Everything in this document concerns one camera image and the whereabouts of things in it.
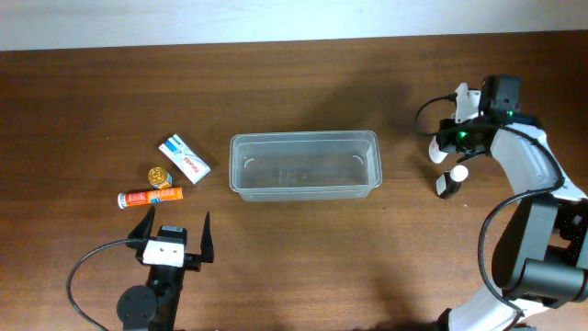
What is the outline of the white spray bottle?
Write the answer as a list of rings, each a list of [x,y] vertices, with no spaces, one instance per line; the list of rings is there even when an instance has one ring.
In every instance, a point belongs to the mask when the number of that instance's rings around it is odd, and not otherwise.
[[[440,150],[440,145],[436,138],[433,138],[430,142],[428,153],[430,160],[435,164],[441,164],[447,158],[447,153]]]

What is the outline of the white Panadol medicine box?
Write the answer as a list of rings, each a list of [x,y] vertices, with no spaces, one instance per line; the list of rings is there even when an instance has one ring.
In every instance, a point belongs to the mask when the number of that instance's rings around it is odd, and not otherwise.
[[[177,134],[167,138],[158,149],[193,185],[210,172],[210,167]]]

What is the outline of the black bottle white cap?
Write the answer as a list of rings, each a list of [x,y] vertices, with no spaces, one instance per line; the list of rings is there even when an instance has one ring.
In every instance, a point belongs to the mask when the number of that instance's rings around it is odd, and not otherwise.
[[[435,182],[437,197],[443,200],[451,198],[468,176],[469,170],[464,165],[456,165],[450,171],[444,172]]]

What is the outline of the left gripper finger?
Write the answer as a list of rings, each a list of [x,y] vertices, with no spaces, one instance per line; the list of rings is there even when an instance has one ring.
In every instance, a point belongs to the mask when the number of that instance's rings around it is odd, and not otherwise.
[[[215,252],[210,229],[210,214],[207,213],[200,241],[200,260],[202,263],[213,263],[214,258]]]
[[[149,239],[151,237],[153,221],[155,216],[155,206],[152,205],[143,219],[129,233],[129,239]]]

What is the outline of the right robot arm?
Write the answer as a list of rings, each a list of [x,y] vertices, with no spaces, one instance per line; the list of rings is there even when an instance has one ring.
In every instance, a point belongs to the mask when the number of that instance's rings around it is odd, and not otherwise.
[[[460,84],[448,99],[455,112],[432,133],[429,157],[463,161],[487,155],[506,174],[513,196],[483,221],[477,254],[484,252],[493,218],[516,209],[492,255],[478,261],[483,286],[462,305],[445,310],[438,330],[521,330],[533,314],[587,299],[587,196],[551,152],[538,119],[522,113],[521,80],[493,74],[481,88]]]

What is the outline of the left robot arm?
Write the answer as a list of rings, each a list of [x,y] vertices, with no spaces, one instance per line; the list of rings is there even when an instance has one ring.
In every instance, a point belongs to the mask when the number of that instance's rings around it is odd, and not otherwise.
[[[136,251],[136,259],[149,268],[149,274],[143,285],[130,287],[119,297],[117,314],[125,330],[173,331],[185,273],[199,272],[202,264],[214,262],[209,215],[198,254],[186,251],[185,228],[162,226],[153,236],[154,216],[151,207],[128,235],[127,247]]]

